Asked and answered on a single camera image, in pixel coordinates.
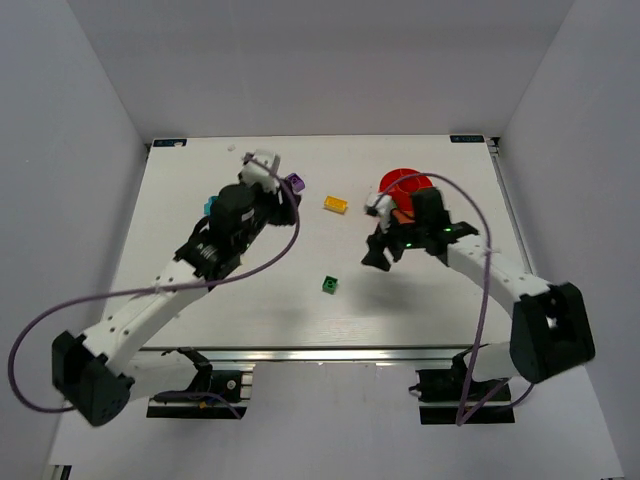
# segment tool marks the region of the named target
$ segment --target red cup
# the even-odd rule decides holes
[[[406,175],[412,175],[414,173],[420,173],[411,168],[397,168],[390,171],[382,180],[380,180],[379,192],[383,192],[393,182]],[[423,188],[433,187],[431,180],[427,177],[414,177],[408,178],[395,185],[390,191],[389,195],[395,202],[396,206],[406,213],[413,213],[413,205],[411,205],[411,194],[422,190]]]

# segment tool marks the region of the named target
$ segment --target green cube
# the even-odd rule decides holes
[[[338,279],[333,277],[325,277],[324,283],[322,284],[322,291],[326,293],[330,293],[333,295],[336,293],[336,288],[338,288]]]

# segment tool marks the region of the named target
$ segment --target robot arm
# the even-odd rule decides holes
[[[442,195],[435,187],[413,193],[412,203],[414,217],[393,208],[387,213],[389,208],[384,201],[377,205],[368,202],[367,213],[386,215],[388,222],[387,226],[379,225],[367,239],[369,252],[362,263],[388,271],[391,264],[385,250],[397,262],[406,249],[419,248],[482,286],[486,250],[477,230],[466,222],[451,222]],[[494,252],[490,276],[490,296],[511,315],[511,339],[479,350],[474,381],[520,375],[531,383],[539,383],[595,356],[578,288],[570,283],[552,285]],[[454,359],[454,368],[464,365],[465,369],[457,372],[456,378],[464,377],[470,355],[464,352],[462,357],[464,363],[460,358]]]
[[[64,332],[54,340],[53,384],[91,425],[107,423],[132,399],[184,390],[208,374],[210,365],[193,349],[165,352],[159,358],[137,353],[180,311],[209,293],[207,282],[233,272],[267,224],[294,223],[278,181],[255,162],[276,174],[280,158],[265,151],[245,156],[240,182],[220,191],[210,215],[198,222],[155,278],[155,293],[133,297],[77,337]],[[300,202],[298,195],[294,199]],[[189,288],[180,288],[185,284]]]

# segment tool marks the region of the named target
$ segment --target purple cable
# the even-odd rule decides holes
[[[289,240],[289,243],[287,243],[287,245],[282,249],[282,251],[278,253],[275,257],[273,257],[271,260],[260,265],[259,267],[256,267],[253,270],[249,270],[248,272],[241,273],[240,275],[236,275],[234,277],[227,277],[221,280],[212,280],[206,283],[179,283],[175,285],[162,285],[157,287],[146,287],[146,288],[132,288],[129,290],[119,290],[115,292],[98,293],[95,295],[87,295],[85,297],[78,297],[72,300],[67,300],[66,302],[62,302],[58,305],[55,305],[49,308],[48,310],[45,310],[36,318],[31,320],[31,322],[29,322],[29,324],[26,327],[24,327],[24,329],[20,332],[20,334],[16,338],[15,342],[13,342],[11,351],[9,352],[9,361],[7,364],[7,374],[9,377],[9,385],[11,387],[11,391],[13,392],[15,397],[20,401],[20,403],[22,403],[25,407],[29,408],[30,410],[34,410],[40,413],[64,413],[64,412],[70,412],[72,410],[75,410],[74,407],[49,408],[49,407],[41,407],[39,405],[36,405],[24,396],[24,394],[20,390],[20,387],[18,386],[18,383],[16,381],[15,363],[16,363],[16,356],[18,354],[18,349],[20,348],[20,345],[24,341],[25,337],[29,334],[29,332],[36,325],[38,325],[42,320],[47,318],[49,315],[59,310],[72,307],[74,305],[79,305],[81,303],[87,303],[87,302],[95,302],[98,300],[105,300],[107,298],[127,297],[127,296],[133,296],[133,295],[152,295],[154,293],[158,293],[159,291],[167,292],[167,291],[178,291],[178,290],[192,290],[195,288],[210,288],[210,287],[217,287],[219,285],[224,285],[225,283],[237,282],[238,280],[244,280],[245,278],[248,278],[252,275],[255,275],[256,273],[260,273],[263,270],[266,270],[271,265],[279,261],[282,257],[284,257],[289,252],[289,250],[291,250],[291,248],[293,247],[293,244],[298,239],[298,235],[300,233],[300,215],[298,213],[298,204],[296,203],[295,197],[293,196],[293,193],[291,192],[287,184],[284,182],[284,180],[282,180],[275,173],[271,172],[271,170],[269,170],[264,165],[258,163],[257,161],[253,159],[249,159],[249,161],[252,163],[255,163],[263,170],[266,170],[269,176],[278,180],[278,183],[280,183],[280,187],[282,191],[287,196],[287,199],[289,200],[289,203],[293,208],[293,214],[295,219],[295,229],[294,229],[293,235],[291,236],[291,239]],[[184,392],[184,393],[188,393],[188,395],[194,395],[191,392]]]
[[[238,420],[240,420],[242,418],[242,416],[238,413],[238,411],[233,408],[233,405],[231,405],[229,402],[227,402],[224,397],[222,397],[222,395],[218,395],[217,393],[212,393],[212,392],[177,392],[174,390],[168,390],[166,392],[161,392],[156,394],[156,396],[163,396],[163,397],[169,397],[169,398],[187,398],[188,400],[191,400],[189,397],[194,397],[194,396],[198,396],[198,397],[209,397],[209,398],[213,398],[215,400],[217,400],[218,402],[222,403],[225,407],[227,407],[227,409],[229,409],[229,411],[231,413],[233,413],[233,416],[236,417]]]
[[[518,405],[520,405],[522,402],[524,402],[525,398],[527,398],[529,396],[529,394],[533,391],[533,387],[534,387],[534,384],[530,383],[529,386],[527,387],[527,389],[524,391],[524,393],[522,395],[520,395],[520,397],[518,397],[517,400],[514,400],[509,405],[505,405],[500,410],[508,410],[510,408],[515,408]]]
[[[464,383],[462,384],[462,398],[460,398],[460,403],[458,404],[458,411],[456,413],[456,425],[460,427],[464,425],[467,422],[467,420],[469,420],[471,415],[473,415],[479,408],[481,408],[485,403],[487,403],[487,401],[489,401],[496,393],[498,393],[498,391],[502,387],[504,387],[504,385],[506,385],[506,383],[509,381],[508,379],[501,381],[489,393],[487,393],[484,396],[484,398],[482,398],[478,403],[476,403],[473,406],[473,408],[471,408],[471,410],[469,410],[466,414],[463,415],[465,406],[467,404],[467,400],[469,398],[469,389],[471,387],[471,376],[473,373],[473,369],[476,365],[476,359],[478,358],[478,350],[480,350],[480,342],[482,341],[482,331],[484,330],[484,322],[487,316],[487,307],[489,305],[489,285],[491,283],[491,230],[489,229],[489,224],[487,222],[486,217],[482,213],[482,210],[480,210],[480,207],[475,202],[475,200],[473,200],[473,198],[471,198],[471,196],[467,192],[465,192],[462,189],[462,187],[460,187],[453,180],[449,180],[448,178],[442,175],[439,175],[437,173],[413,173],[411,175],[406,175],[404,177],[398,178],[380,193],[380,196],[373,204],[373,207],[375,208],[380,202],[380,200],[382,199],[382,196],[389,193],[389,191],[393,187],[395,187],[398,183],[404,180],[408,180],[410,178],[416,178],[416,177],[437,178],[438,180],[442,180],[443,182],[451,185],[454,189],[456,189],[471,204],[473,209],[478,214],[478,217],[480,218],[480,222],[482,222],[482,227],[484,228],[484,231],[486,232],[486,236],[487,236],[487,239],[486,239],[487,254],[485,255],[485,262],[484,262],[484,278],[482,281],[482,303],[480,305],[480,316],[478,318],[478,328],[476,330],[475,340],[471,348],[471,358],[469,359],[467,374],[464,377]]]

